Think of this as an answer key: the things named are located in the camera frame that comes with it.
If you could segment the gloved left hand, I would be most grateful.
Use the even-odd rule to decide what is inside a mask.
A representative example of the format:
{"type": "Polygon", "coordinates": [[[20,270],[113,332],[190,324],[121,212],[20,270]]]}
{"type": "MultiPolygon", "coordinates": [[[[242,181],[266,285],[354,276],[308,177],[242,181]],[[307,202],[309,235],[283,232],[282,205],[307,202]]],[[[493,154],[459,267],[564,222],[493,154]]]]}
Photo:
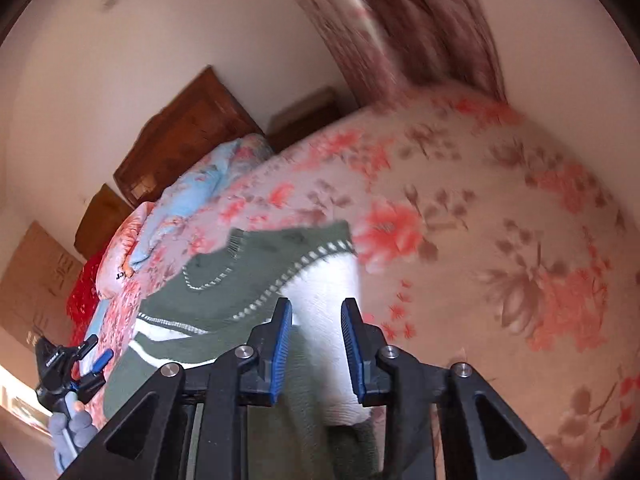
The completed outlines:
{"type": "Polygon", "coordinates": [[[63,406],[64,410],[53,412],[49,420],[49,432],[54,445],[53,459],[58,474],[62,474],[76,460],[98,433],[91,415],[76,393],[67,393],[63,406]]]}

